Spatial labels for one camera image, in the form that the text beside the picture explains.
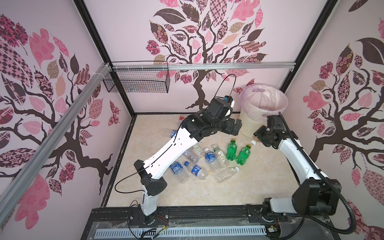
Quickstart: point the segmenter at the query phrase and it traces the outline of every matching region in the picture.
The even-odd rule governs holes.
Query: trash can
[[[288,105],[288,99],[282,91],[264,84],[245,87],[239,99],[239,118],[243,124],[240,132],[247,137],[252,137],[260,126],[266,126],[267,116],[278,115],[278,112],[283,112]]]

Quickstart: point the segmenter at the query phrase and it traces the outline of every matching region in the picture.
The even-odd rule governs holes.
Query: clear plastic bottle
[[[162,132],[162,135],[164,137],[172,138],[176,133],[177,133],[177,130],[173,130],[173,129],[170,129],[170,128],[164,128],[164,130]]]
[[[196,156],[191,150],[187,149],[182,153],[184,157],[186,157],[190,162],[196,164],[199,161],[198,156]]]
[[[214,144],[212,147],[214,149],[216,158],[221,163],[221,167],[223,167],[223,168],[224,167],[228,167],[229,166],[229,161],[228,161],[227,157],[225,156],[225,154],[223,153],[223,151],[220,150],[220,148],[218,147],[217,144]]]
[[[185,161],[184,166],[187,167],[189,172],[191,172],[193,175],[195,175],[201,180],[204,180],[208,176],[208,172],[204,168],[199,167],[198,165],[193,166],[190,162]]]
[[[207,160],[207,163],[209,164],[209,167],[211,168],[212,172],[218,172],[221,169],[221,163],[217,160],[215,157],[215,154],[209,150],[209,148],[205,148],[205,159]]]
[[[227,158],[231,161],[235,160],[236,151],[237,151],[236,140],[232,139],[231,142],[228,144]]]
[[[251,144],[247,144],[245,147],[243,147],[240,150],[239,156],[236,157],[236,162],[238,164],[240,164],[240,165],[245,164],[245,161],[247,160],[247,158],[251,154],[251,146],[254,146],[254,145],[256,145],[256,141],[252,140]]]
[[[183,166],[181,166],[180,163],[178,162],[174,162],[171,166],[169,166],[170,169],[172,170],[173,174],[175,175],[175,177],[179,180],[179,182],[181,183],[185,183],[186,181],[188,181],[189,179],[189,176],[188,174],[186,173],[186,171],[184,171],[183,169]]]
[[[238,171],[240,171],[239,167],[226,167],[218,172],[214,178],[216,182],[221,183],[222,181],[235,175]]]
[[[199,158],[202,158],[204,156],[203,150],[200,148],[200,146],[196,143],[192,147],[189,148],[192,152],[195,152]]]

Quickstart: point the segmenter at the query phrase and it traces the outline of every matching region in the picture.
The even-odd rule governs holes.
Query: wall
[[[112,61],[156,59],[177,64],[294,61],[325,2],[97,0],[86,4]],[[196,112],[209,104],[223,76],[235,73],[232,96],[236,102],[234,110],[239,111],[237,97],[241,88],[249,82],[278,88],[287,72],[288,69],[171,72],[168,94],[128,93],[128,98],[136,112]],[[229,80],[219,96],[231,91],[234,78]]]
[[[71,0],[8,1],[0,18],[0,191],[102,64]],[[130,116],[101,84],[2,226],[1,239],[79,239]]]
[[[382,9],[380,0],[340,1],[286,94],[288,125],[354,209],[358,228],[342,239],[384,237]],[[341,202],[331,219],[348,227]]]

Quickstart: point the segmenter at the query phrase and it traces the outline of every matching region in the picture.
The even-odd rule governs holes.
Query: tree decal
[[[146,49],[152,55],[159,54],[160,49],[165,52],[157,55],[155,61],[172,64],[260,62],[267,55],[256,53],[266,45],[265,41],[255,41],[263,30],[256,29],[263,19],[261,8],[255,10],[260,0],[235,0],[233,5],[237,7],[232,14],[227,11],[227,0],[160,2],[172,8],[159,10],[150,21],[151,32],[160,45],[149,40]],[[159,17],[167,24],[156,23]],[[170,77],[175,76],[175,82],[192,83],[198,99],[187,109],[195,106],[202,109],[209,105],[202,81],[216,81],[218,76],[223,78],[230,72],[236,77],[248,73],[247,70],[228,70],[226,73],[217,70],[170,71]]]
[[[314,91],[303,97],[307,107],[314,110],[308,118],[317,135],[310,157],[315,161],[325,144],[335,145],[332,154],[339,154],[340,164],[350,159],[354,163],[351,179],[355,186],[362,179],[368,192],[384,205],[384,177],[372,167],[384,170],[384,150],[382,145],[371,145],[384,144],[384,74],[364,68],[368,67],[366,61],[384,65],[384,43],[376,38],[358,41],[362,43],[363,57],[354,54],[348,45],[336,64],[321,66],[321,80],[313,83]],[[365,172],[356,162],[357,153],[363,158]],[[368,235],[376,231],[365,228]]]
[[[0,109],[0,125],[3,125],[0,126],[0,149],[8,144],[15,145],[15,141],[20,140],[26,145],[41,145],[62,115],[73,104],[76,94],[81,93],[79,86],[87,84],[90,79],[88,64],[80,70],[75,55],[69,58],[70,53],[61,40],[52,36],[51,41],[54,41],[60,51],[60,58],[51,60],[54,58],[52,53],[55,45],[50,43],[48,31],[40,29],[40,35],[33,33],[29,38],[20,38],[22,32],[18,32],[17,29],[21,28],[19,24],[15,25],[4,15],[1,16],[0,37],[7,43],[0,40],[0,81],[5,86],[0,96],[0,103],[6,106]],[[25,45],[28,40],[32,55],[37,62],[33,73],[26,61],[12,48],[19,46],[18,44]],[[51,60],[47,69],[40,69],[41,63],[45,60]],[[83,147],[88,146],[87,139],[92,137],[91,129],[100,124],[100,121],[96,120],[102,110],[103,99],[97,98],[100,88],[99,85],[64,134],[66,142],[52,152],[47,164],[43,166],[50,169],[47,176],[36,179],[40,182],[46,181],[46,187],[55,193],[61,195],[62,184],[72,180],[77,169],[86,167],[97,169],[101,193],[103,177],[111,172],[112,168],[107,169],[111,155],[107,160],[101,161],[83,154]],[[112,102],[111,110],[113,123],[116,124],[120,110]],[[19,120],[9,125],[13,118]],[[15,149],[3,151],[0,154],[0,167],[9,168],[9,170],[6,173],[1,171],[0,177],[17,176],[20,170],[12,171],[12,168],[22,166],[30,160],[35,153],[31,148],[33,147],[18,146]]]

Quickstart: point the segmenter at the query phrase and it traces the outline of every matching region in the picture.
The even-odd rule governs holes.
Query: black wire mesh basket
[[[119,90],[127,93],[168,93],[170,78],[166,61],[127,61],[127,63],[129,65],[113,67],[105,76],[103,81],[109,93]]]

